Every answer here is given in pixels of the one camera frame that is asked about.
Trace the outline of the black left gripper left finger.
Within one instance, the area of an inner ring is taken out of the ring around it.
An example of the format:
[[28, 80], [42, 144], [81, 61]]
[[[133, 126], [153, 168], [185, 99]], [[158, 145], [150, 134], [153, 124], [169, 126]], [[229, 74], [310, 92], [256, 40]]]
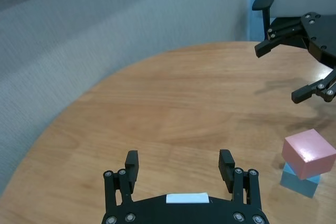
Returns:
[[108, 170], [103, 173], [105, 205], [117, 206], [116, 191], [119, 190], [122, 203], [132, 202], [132, 194], [139, 171], [138, 151], [128, 151], [124, 168], [114, 173]]

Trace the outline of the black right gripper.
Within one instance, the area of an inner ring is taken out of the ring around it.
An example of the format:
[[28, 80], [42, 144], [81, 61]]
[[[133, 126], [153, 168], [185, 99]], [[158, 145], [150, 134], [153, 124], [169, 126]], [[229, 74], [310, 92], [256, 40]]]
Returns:
[[[308, 52], [318, 62], [335, 68], [335, 14], [320, 15], [310, 12], [301, 18], [276, 18], [266, 29], [264, 41], [255, 46], [256, 56], [260, 58], [279, 45], [303, 49], [307, 47]], [[335, 70], [324, 79], [294, 91], [291, 99], [298, 104], [311, 98], [313, 94], [322, 97], [325, 102], [331, 102], [335, 98]]]

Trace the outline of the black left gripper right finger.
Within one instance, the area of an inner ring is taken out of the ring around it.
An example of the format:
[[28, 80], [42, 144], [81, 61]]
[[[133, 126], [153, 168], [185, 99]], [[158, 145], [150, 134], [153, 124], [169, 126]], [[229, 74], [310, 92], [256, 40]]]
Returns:
[[244, 171], [235, 166], [229, 150], [219, 151], [218, 168], [227, 190], [232, 194], [232, 201], [243, 204], [246, 193], [246, 204], [261, 206], [259, 172], [255, 169]]

